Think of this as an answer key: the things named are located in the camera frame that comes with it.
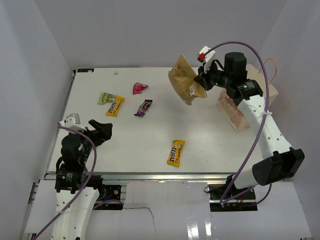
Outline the tan snack pouch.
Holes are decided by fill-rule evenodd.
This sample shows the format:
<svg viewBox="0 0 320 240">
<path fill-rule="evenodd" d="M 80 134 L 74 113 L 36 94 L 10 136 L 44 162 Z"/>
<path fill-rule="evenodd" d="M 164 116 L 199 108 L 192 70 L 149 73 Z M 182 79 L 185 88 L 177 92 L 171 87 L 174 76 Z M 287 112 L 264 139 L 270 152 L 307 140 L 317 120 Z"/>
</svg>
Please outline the tan snack pouch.
<svg viewBox="0 0 320 240">
<path fill-rule="evenodd" d="M 168 72 L 168 79 L 174 91 L 189 106 L 192 105 L 194 99 L 207 97 L 206 90 L 194 81 L 196 76 L 183 54 L 178 57 L 177 62 Z"/>
</svg>

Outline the purple chocolate bar wrapper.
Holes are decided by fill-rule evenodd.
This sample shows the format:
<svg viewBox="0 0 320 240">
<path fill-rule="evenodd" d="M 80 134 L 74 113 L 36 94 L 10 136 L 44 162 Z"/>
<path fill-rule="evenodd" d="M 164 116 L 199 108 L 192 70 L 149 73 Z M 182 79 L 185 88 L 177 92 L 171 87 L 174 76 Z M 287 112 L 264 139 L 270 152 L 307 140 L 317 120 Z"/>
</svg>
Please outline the purple chocolate bar wrapper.
<svg viewBox="0 0 320 240">
<path fill-rule="evenodd" d="M 137 117 L 143 118 L 146 115 L 152 103 L 153 103 L 153 100 L 145 99 L 144 102 L 139 106 L 137 112 L 134 115 Z"/>
</svg>

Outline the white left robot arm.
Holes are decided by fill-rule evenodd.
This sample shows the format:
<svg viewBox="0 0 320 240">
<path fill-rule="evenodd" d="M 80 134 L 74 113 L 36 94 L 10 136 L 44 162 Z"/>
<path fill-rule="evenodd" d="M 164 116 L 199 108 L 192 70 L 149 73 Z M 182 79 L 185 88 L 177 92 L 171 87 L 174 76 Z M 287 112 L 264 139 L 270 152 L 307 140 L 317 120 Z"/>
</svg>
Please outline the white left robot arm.
<svg viewBox="0 0 320 240">
<path fill-rule="evenodd" d="M 53 240 L 83 240 L 96 200 L 105 196 L 103 177 L 86 167 L 90 154 L 112 137 L 112 123 L 88 122 L 93 129 L 72 128 L 61 141 L 61 157 L 56 163 L 56 215 L 52 229 Z"/>
</svg>

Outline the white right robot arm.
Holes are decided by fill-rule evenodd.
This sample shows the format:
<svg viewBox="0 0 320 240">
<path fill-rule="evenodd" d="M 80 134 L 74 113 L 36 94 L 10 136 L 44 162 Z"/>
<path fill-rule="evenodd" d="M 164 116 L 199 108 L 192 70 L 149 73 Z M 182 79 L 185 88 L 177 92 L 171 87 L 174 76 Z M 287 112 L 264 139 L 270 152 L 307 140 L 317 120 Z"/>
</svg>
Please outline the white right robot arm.
<svg viewBox="0 0 320 240">
<path fill-rule="evenodd" d="M 225 187 L 225 192 L 229 198 L 236 200 L 243 195 L 245 188 L 292 178 L 304 161 L 305 154 L 302 149 L 292 147 L 266 109 L 269 105 L 267 90 L 252 74 L 248 74 L 250 68 L 245 55 L 229 52 L 224 56 L 224 64 L 221 64 L 215 54 L 207 47 L 199 52 L 198 61 L 202 65 L 194 80 L 207 91 L 213 87 L 225 89 L 258 138 L 262 156 L 262 160 L 250 169 L 229 177 L 230 184 Z"/>
</svg>

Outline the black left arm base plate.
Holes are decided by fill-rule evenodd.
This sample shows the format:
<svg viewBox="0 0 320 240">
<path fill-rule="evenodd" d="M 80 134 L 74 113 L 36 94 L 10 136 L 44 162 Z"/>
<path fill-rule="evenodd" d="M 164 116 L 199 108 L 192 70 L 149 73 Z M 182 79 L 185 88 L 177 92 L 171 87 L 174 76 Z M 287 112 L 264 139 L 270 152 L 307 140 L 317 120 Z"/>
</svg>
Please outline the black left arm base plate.
<svg viewBox="0 0 320 240">
<path fill-rule="evenodd" d="M 121 185 L 102 185 L 102 193 L 99 195 L 94 210 L 116 211 L 123 209 L 121 201 L 122 186 Z"/>
</svg>

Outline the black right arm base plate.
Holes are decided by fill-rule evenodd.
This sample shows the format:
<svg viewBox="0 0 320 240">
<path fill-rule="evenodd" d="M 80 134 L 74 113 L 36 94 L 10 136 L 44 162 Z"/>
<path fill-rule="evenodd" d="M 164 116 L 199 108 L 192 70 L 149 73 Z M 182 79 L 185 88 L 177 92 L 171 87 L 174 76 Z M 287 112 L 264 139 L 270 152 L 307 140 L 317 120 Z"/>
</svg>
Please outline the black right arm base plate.
<svg viewBox="0 0 320 240">
<path fill-rule="evenodd" d="M 212 213 L 255 212 L 258 210 L 256 205 L 256 194 L 253 189 L 240 195 L 244 189 L 231 188 L 223 199 L 226 201 L 231 198 L 231 200 L 226 203 L 220 203 L 220 199 L 226 188 L 227 186 L 224 184 L 209 184 L 203 189 L 209 196 L 209 206 Z"/>
</svg>

